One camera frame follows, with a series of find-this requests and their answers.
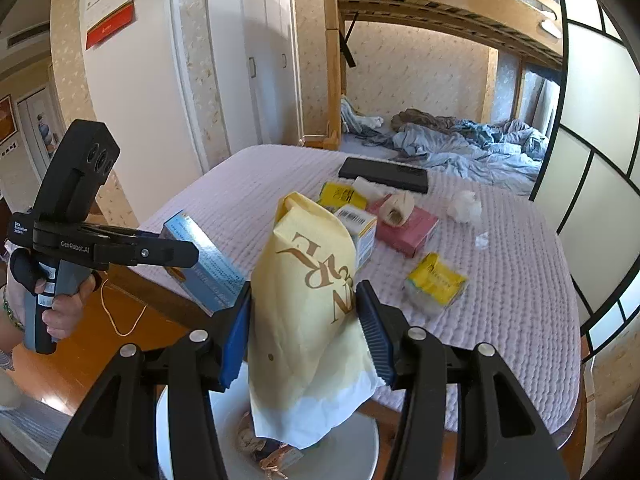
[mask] finger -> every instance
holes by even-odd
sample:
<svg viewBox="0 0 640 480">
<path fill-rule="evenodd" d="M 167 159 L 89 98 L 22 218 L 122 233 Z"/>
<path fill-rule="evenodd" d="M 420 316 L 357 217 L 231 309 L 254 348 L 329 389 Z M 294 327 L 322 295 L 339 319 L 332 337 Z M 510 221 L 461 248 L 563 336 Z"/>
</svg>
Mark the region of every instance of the finger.
<svg viewBox="0 0 640 480">
<path fill-rule="evenodd" d="M 51 337 L 54 337 L 56 339 L 66 339 L 67 337 L 71 336 L 72 331 L 71 330 L 60 330 L 59 328 L 47 328 L 47 333 L 49 333 L 49 335 Z"/>
<path fill-rule="evenodd" d="M 35 293 L 42 294 L 44 292 L 45 285 L 47 285 L 47 280 L 45 280 L 44 278 L 39 278 L 34 289 Z"/>
<path fill-rule="evenodd" d="M 93 293 L 94 290 L 95 276 L 93 274 L 90 274 L 89 277 L 80 284 L 80 289 L 78 290 L 78 295 L 80 296 L 82 305 L 87 302 L 89 296 Z"/>
<path fill-rule="evenodd" d="M 81 316 L 69 315 L 57 312 L 55 310 L 45 310 L 42 313 L 42 320 L 49 328 L 56 328 L 59 330 L 73 330 L 76 324 L 80 321 Z"/>
<path fill-rule="evenodd" d="M 77 294 L 72 296 L 60 294 L 54 298 L 51 307 L 54 311 L 64 316 L 82 316 L 82 301 L 80 301 L 80 297 Z"/>
</svg>

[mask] blue gripper pad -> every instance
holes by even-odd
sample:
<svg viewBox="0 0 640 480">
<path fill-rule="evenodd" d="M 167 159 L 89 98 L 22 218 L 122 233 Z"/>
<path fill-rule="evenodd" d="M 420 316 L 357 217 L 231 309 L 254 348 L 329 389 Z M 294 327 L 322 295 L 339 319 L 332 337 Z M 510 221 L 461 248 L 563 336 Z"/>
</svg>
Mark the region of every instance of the blue gripper pad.
<svg viewBox="0 0 640 480">
<path fill-rule="evenodd" d="M 388 386 L 391 386 L 396 380 L 394 348 L 380 319 L 379 308 L 391 309 L 392 307 L 382 305 L 369 281 L 363 280 L 356 286 L 356 312 L 376 373 Z"/>
<path fill-rule="evenodd" d="M 231 324 L 226 336 L 226 342 L 222 349 L 222 366 L 220 368 L 220 385 L 224 388 L 231 386 L 240 373 L 242 359 L 249 341 L 249 319 L 251 317 L 251 285 L 244 284 L 236 304 L 220 314 L 236 313 L 236 318 Z"/>
</svg>

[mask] door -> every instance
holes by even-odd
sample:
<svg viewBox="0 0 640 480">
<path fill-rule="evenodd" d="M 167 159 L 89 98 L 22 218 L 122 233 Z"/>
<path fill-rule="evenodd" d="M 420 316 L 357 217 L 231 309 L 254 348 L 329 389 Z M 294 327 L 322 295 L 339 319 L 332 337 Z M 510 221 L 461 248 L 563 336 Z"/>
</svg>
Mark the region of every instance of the door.
<svg viewBox="0 0 640 480">
<path fill-rule="evenodd" d="M 229 149 L 260 143 L 245 49 L 242 0 L 207 0 L 209 31 Z"/>
<path fill-rule="evenodd" d="M 31 158 L 42 179 L 64 133 L 49 87 L 18 102 L 18 114 Z"/>
<path fill-rule="evenodd" d="M 298 109 L 290 0 L 242 0 L 252 106 L 262 142 L 295 143 Z"/>
</svg>

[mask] white quilted bedspread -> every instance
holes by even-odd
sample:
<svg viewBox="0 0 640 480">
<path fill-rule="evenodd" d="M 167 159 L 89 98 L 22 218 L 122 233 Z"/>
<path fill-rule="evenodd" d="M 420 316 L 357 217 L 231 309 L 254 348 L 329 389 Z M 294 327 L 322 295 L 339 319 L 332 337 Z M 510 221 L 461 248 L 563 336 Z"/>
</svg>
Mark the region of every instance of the white quilted bedspread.
<svg viewBox="0 0 640 480">
<path fill-rule="evenodd" d="M 254 146 L 235 154 L 175 196 L 142 229 L 159 232 L 185 209 L 213 243 L 249 278 L 273 225 L 280 197 L 298 191 L 317 199 L 322 184 L 338 180 L 346 154 Z M 383 303 L 398 306 L 411 325 L 443 343 L 473 348 L 492 343 L 511 367 L 550 432 L 574 410 L 580 371 L 579 322 L 574 288 L 560 241 L 528 200 L 490 186 L 430 171 L 427 195 L 418 206 L 440 217 L 422 253 L 407 259 L 381 242 L 356 275 L 370 280 Z M 482 227 L 473 231 L 447 218 L 449 198 L 460 189 L 482 201 Z M 488 231 L 485 250 L 477 234 Z M 468 287 L 439 319 L 427 322 L 402 294 L 402 282 L 422 256 L 437 251 L 468 277 Z M 140 275 L 185 295 L 164 269 L 138 266 Z M 402 391 L 380 388 L 375 399 L 400 410 Z M 456 399 L 447 395 L 446 427 L 457 428 Z"/>
</svg>

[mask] shoji screen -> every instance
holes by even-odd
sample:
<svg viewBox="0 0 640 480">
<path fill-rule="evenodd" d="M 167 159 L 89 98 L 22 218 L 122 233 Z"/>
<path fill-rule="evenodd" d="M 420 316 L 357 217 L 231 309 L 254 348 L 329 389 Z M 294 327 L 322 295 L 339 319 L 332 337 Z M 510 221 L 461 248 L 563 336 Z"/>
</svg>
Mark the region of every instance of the shoji screen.
<svg viewBox="0 0 640 480">
<path fill-rule="evenodd" d="M 564 85 L 531 199 L 562 241 L 591 354 L 640 306 L 640 76 L 596 0 L 561 0 Z"/>
</svg>

